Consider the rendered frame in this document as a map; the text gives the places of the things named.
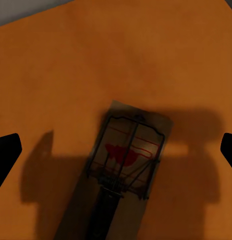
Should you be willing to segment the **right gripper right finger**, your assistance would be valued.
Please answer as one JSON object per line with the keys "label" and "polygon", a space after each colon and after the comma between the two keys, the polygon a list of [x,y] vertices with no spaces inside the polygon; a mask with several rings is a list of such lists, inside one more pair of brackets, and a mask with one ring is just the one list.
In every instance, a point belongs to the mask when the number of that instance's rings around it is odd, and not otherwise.
{"label": "right gripper right finger", "polygon": [[232,167],[232,133],[225,133],[220,150]]}

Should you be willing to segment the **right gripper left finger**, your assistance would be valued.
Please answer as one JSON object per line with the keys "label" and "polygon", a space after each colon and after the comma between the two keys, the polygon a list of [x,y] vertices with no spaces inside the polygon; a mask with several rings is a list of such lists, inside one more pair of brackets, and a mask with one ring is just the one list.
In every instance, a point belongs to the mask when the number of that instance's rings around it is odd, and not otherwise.
{"label": "right gripper left finger", "polygon": [[0,137],[0,187],[22,152],[17,133]]}

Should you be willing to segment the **mousetrap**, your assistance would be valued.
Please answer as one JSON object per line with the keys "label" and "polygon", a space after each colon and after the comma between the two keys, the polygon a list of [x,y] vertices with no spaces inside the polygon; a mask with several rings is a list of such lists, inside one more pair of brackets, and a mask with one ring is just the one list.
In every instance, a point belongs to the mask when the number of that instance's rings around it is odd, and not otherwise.
{"label": "mousetrap", "polygon": [[53,240],[136,240],[173,123],[112,100]]}

